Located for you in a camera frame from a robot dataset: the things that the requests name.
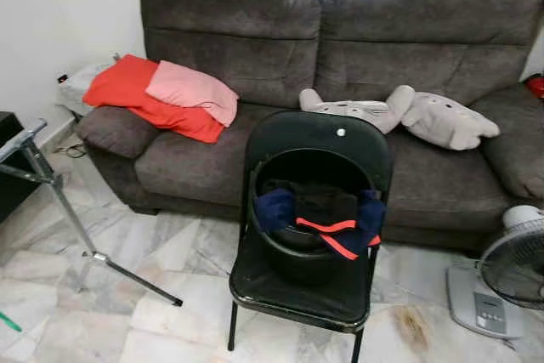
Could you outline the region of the grey totoro plush toy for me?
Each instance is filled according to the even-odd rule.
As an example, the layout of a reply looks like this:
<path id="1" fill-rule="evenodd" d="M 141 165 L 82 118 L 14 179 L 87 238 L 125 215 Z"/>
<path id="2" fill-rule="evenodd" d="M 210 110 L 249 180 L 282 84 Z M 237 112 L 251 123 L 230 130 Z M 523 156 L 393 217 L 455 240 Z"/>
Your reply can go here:
<path id="1" fill-rule="evenodd" d="M 411 86 L 398 86 L 385 101 L 322 101 L 314 88 L 304 88 L 299 94 L 303 111 L 337 116 L 349 116 L 369 122 L 381 133 L 391 133 L 411 107 L 416 91 Z"/>
<path id="2" fill-rule="evenodd" d="M 453 99 L 416 92 L 401 118 L 409 133 L 448 150 L 472 150 L 482 139 L 497 137 L 500 127 L 489 118 Z"/>

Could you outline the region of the grey floor fan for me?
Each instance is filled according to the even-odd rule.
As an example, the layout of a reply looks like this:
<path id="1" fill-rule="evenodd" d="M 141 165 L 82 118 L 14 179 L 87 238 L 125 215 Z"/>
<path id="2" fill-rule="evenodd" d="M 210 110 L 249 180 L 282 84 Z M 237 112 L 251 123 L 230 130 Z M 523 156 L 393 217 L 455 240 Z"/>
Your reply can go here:
<path id="1" fill-rule="evenodd" d="M 446 273 L 452 320 L 490 338 L 527 333 L 525 309 L 541 311 L 544 298 L 544 212 L 516 205 L 502 215 L 505 230 L 473 265 Z"/>

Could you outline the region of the metal clothes rack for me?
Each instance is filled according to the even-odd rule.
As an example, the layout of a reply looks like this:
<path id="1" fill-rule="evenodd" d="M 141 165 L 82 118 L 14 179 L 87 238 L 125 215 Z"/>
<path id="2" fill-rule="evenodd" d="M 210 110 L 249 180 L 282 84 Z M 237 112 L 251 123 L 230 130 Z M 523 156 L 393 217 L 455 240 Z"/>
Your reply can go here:
<path id="1" fill-rule="evenodd" d="M 132 271 L 124 269 L 123 266 L 116 264 L 108 254 L 99 251 L 94 245 L 92 237 L 90 237 L 81 219 L 78 218 L 74 208 L 71 207 L 71 203 L 69 199 L 67 199 L 65 192 L 63 192 L 63 187 L 65 187 L 63 179 L 53 168 L 51 168 L 50 162 L 48 162 L 46 156 L 42 153 L 42 150 L 40 150 L 35 143 L 36 135 L 46 128 L 47 125 L 48 123 L 44 121 L 44 119 L 39 118 L 37 122 L 32 123 L 30 126 L 26 126 L 25 129 L 20 130 L 19 133 L 13 135 L 13 137 L 3 143 L 3 146 L 0 148 L 0 173 L 16 178 L 22 178 L 30 181 L 30 183 L 47 185 L 52 196 L 54 196 L 55 202 L 57 202 L 59 207 L 65 211 L 67 222 L 74 228 L 74 231 L 78 234 L 78 238 L 81 239 L 81 243 L 85 246 L 86 250 L 82 252 L 82 256 L 88 258 L 82 273 L 78 276 L 76 286 L 77 291 L 81 292 L 86 288 L 86 274 L 89 273 L 90 266 L 96 265 L 116 271 L 117 274 L 131 279 L 131 281 L 135 281 L 136 284 L 140 284 L 144 289 L 149 290 L 149 292 L 153 292 L 158 294 L 158 296 L 165 298 L 173 306 L 182 306 L 184 304 L 182 298 L 173 296 L 173 294 L 166 292 L 166 290 L 161 289 L 155 284 L 151 284 L 150 281 L 141 278 Z M 9 157 L 17 152 L 22 153 L 22 156 L 27 158 L 27 161 L 31 165 L 32 172 L 27 172 L 27 170 L 23 170 L 22 168 L 4 164 Z"/>

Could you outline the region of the white side table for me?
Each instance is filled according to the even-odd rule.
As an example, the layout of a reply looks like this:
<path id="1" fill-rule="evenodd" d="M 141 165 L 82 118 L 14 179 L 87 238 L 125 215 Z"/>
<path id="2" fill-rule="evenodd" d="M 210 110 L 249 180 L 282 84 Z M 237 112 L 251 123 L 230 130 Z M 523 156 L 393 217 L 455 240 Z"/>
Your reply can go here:
<path id="1" fill-rule="evenodd" d="M 93 107 L 84 102 L 84 96 L 92 86 L 94 78 L 113 65 L 114 61 L 105 61 L 79 69 L 75 74 L 62 75 L 59 79 L 55 103 L 77 117 L 86 116 Z"/>

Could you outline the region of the red folded blanket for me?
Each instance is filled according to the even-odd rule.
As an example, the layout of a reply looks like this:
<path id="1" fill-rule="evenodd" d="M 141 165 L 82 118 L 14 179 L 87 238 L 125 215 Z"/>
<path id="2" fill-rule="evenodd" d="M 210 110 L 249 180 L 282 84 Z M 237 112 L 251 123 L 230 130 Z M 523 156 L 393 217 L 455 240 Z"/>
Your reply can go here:
<path id="1" fill-rule="evenodd" d="M 146 89 L 158 65 L 159 61 L 126 54 L 94 78 L 84 102 L 92 107 L 126 108 L 153 127 L 202 143 L 217 142 L 228 127 L 214 121 L 202 108 L 163 103 L 147 94 Z"/>

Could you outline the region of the small red round object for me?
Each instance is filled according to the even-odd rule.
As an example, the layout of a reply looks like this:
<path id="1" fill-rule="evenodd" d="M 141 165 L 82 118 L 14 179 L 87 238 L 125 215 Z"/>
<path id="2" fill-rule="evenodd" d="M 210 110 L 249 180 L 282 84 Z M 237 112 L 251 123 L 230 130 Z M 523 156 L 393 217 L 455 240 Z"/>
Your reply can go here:
<path id="1" fill-rule="evenodd" d="M 544 98 L 544 76 L 543 74 L 534 74 L 522 82 L 531 93 L 538 99 Z"/>

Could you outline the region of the black plastic bucket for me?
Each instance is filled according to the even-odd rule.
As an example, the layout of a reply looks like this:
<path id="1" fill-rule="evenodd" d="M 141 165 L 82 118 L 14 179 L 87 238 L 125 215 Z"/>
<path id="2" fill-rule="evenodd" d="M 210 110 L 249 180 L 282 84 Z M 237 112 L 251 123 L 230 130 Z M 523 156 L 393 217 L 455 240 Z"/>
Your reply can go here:
<path id="1" fill-rule="evenodd" d="M 386 193 L 391 180 L 392 157 L 376 150 L 322 150 L 295 148 L 276 152 L 250 153 L 245 158 L 246 193 L 249 223 L 257 228 L 258 241 L 267 251 L 272 269 L 288 281 L 303 285 L 321 285 L 333 281 L 342 271 L 364 261 L 369 247 L 357 259 L 340 258 L 321 242 L 314 249 L 297 250 L 262 232 L 257 223 L 253 200 L 262 193 L 262 184 L 270 179 L 299 184 L 326 184 L 349 193 L 377 190 L 386 206 Z"/>

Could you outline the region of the black folding chair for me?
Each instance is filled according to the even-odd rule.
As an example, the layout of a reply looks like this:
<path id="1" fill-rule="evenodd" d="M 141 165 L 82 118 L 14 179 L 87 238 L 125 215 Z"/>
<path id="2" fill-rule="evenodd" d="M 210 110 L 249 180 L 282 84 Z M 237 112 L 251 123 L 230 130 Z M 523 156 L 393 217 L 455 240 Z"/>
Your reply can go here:
<path id="1" fill-rule="evenodd" d="M 245 158 L 250 153 L 295 148 L 340 150 L 342 153 L 363 149 L 386 152 L 392 157 L 392 180 L 393 153 L 385 135 L 369 122 L 306 111 L 282 111 L 264 118 L 249 134 L 242 161 L 240 238 L 229 274 L 229 292 L 233 298 L 230 308 L 233 312 L 250 309 L 327 331 L 350 333 L 354 337 L 350 363 L 359 363 L 382 242 L 366 254 L 364 261 L 348 267 L 333 281 L 316 286 L 303 285 L 288 281 L 272 269 L 264 244 L 258 240 L 257 228 L 248 220 Z"/>

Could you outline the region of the pink pillow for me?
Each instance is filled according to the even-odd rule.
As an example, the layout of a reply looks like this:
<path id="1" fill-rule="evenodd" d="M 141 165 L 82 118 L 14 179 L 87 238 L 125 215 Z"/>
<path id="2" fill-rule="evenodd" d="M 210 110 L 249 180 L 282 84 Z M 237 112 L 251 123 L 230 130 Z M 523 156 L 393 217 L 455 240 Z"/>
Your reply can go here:
<path id="1" fill-rule="evenodd" d="M 240 98 L 214 76 L 166 60 L 160 61 L 146 92 L 163 103 L 202 108 L 225 127 L 234 122 Z"/>

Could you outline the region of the black tv console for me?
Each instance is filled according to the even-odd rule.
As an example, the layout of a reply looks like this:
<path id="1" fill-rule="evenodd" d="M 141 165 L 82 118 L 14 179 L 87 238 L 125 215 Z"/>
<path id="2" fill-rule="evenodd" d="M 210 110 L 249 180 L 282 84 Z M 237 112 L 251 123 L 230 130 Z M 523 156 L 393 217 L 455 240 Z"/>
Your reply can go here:
<path id="1" fill-rule="evenodd" d="M 0 111 L 0 148 L 23 129 L 22 122 L 17 119 L 14 113 Z M 27 158 L 17 151 L 12 156 L 5 158 L 3 162 L 5 165 L 27 172 L 32 170 Z M 38 187 L 38 183 L 0 172 L 0 223 L 3 223 Z"/>

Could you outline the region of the dark brown garment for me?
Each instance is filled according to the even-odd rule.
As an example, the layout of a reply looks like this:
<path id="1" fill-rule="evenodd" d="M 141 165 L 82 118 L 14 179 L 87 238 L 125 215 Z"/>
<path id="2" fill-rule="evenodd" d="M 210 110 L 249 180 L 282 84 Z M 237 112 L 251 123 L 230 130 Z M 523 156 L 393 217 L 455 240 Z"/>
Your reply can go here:
<path id="1" fill-rule="evenodd" d="M 357 227 L 357 199 L 326 184 L 299 184 L 270 179 L 255 200 L 255 214 L 269 231 L 306 227 L 319 232 L 339 232 Z"/>

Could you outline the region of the dark grey fabric sofa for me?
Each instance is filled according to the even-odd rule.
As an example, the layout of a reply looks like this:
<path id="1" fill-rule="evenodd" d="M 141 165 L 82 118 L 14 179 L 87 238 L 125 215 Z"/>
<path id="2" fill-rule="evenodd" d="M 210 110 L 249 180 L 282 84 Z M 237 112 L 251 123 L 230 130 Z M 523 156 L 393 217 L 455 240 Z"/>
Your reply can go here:
<path id="1" fill-rule="evenodd" d="M 475 255 L 514 205 L 544 205 L 544 106 L 521 82 L 544 0 L 140 0 L 146 56 L 221 80 L 240 98 L 214 143 L 160 129 L 128 108 L 76 126 L 121 203 L 237 220 L 249 134 L 295 111 L 304 88 L 382 101 L 397 86 L 439 94 L 500 134 L 448 150 L 396 128 L 388 241 Z"/>

